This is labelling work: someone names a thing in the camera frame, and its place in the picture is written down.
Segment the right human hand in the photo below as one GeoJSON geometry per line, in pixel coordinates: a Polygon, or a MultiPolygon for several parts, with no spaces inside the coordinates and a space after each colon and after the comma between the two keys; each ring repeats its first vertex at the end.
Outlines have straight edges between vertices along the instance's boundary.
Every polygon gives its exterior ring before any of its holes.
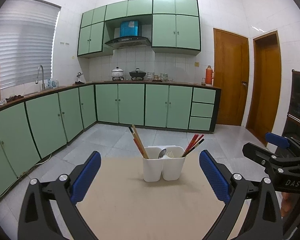
{"type": "Polygon", "coordinates": [[[293,193],[282,192],[282,202],[281,202],[281,217],[286,217],[290,211],[293,209],[297,195],[293,193]]]}

